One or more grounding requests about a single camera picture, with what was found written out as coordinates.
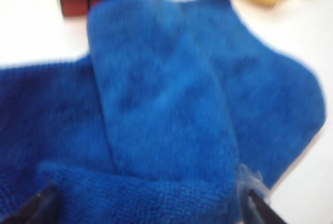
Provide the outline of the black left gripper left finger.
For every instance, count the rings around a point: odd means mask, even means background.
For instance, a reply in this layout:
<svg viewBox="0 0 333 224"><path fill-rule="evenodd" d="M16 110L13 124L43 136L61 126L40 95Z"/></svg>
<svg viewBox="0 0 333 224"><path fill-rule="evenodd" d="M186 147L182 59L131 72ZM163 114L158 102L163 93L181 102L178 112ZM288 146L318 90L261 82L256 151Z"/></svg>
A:
<svg viewBox="0 0 333 224"><path fill-rule="evenodd" d="M57 188L54 184L39 191L1 223L56 223Z"/></svg>

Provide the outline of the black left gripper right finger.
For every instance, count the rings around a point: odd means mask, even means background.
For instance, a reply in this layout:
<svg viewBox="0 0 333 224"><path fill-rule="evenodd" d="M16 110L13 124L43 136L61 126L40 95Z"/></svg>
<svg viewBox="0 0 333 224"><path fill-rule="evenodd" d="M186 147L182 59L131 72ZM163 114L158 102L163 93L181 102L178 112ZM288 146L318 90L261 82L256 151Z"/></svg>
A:
<svg viewBox="0 0 333 224"><path fill-rule="evenodd" d="M238 203L243 223L286 224L270 207L270 190L260 172L245 164L238 167Z"/></svg>

